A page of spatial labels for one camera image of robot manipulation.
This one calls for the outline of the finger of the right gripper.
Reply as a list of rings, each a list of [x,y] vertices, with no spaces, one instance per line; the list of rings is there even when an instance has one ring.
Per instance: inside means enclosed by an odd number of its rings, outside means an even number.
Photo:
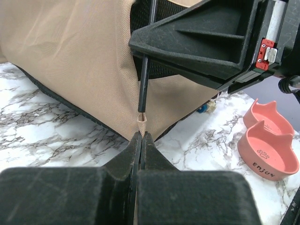
[[[255,67],[267,0],[202,0],[183,7],[136,1],[129,46],[141,75],[147,55],[150,79],[181,75],[215,90],[241,90],[267,77]]]

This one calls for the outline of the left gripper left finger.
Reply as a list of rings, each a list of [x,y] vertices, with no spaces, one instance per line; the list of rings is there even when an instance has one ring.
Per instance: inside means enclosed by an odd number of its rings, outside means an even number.
[[[0,174],[3,225],[132,225],[142,136],[101,167],[12,167]]]

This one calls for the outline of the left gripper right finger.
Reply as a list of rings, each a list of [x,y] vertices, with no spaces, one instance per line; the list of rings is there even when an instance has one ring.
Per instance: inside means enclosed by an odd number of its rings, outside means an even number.
[[[156,148],[149,133],[142,140],[137,174],[140,225],[259,225],[246,179],[231,171],[180,171]]]

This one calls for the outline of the tan pet tent fabric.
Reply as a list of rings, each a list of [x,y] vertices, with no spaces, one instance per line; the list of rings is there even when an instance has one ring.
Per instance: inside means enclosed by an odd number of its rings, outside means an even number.
[[[158,138],[218,91],[180,75],[149,81],[138,112],[131,0],[3,0],[0,56],[124,138]]]

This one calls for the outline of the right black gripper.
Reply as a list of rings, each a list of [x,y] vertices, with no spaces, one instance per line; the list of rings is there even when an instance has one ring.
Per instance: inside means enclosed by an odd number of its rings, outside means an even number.
[[[232,0],[234,34],[230,58],[241,69],[229,80],[230,94],[276,76],[300,79],[300,2],[298,0]]]

